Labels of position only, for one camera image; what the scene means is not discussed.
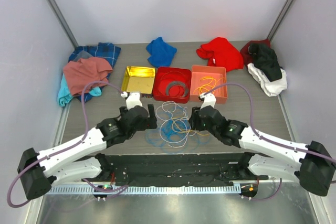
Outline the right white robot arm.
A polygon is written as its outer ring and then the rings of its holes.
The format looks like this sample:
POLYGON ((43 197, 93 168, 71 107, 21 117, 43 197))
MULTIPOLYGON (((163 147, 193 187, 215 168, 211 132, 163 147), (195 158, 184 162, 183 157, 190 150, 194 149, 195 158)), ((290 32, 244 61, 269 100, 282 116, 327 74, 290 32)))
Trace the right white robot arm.
POLYGON ((237 166, 242 179, 278 177, 298 182, 312 194, 328 194, 335 160, 323 144, 312 141, 307 145, 264 134, 246 123, 225 119, 210 105, 193 107, 189 123, 193 130, 207 131, 225 145, 255 151, 249 161, 237 166))

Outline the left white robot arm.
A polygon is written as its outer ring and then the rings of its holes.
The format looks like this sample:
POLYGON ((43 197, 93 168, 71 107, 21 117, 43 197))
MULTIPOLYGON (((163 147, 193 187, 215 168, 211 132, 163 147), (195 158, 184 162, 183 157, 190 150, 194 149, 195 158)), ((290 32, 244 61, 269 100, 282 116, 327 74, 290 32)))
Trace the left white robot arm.
POLYGON ((131 139, 137 131, 155 129, 157 118, 152 104, 147 108, 135 106, 120 107, 116 118, 104 119, 87 133, 59 146, 35 151, 23 151, 18 174, 27 200, 45 195, 52 187, 70 179, 98 178, 105 182, 112 174, 109 162, 102 156, 89 162, 81 158, 131 139))

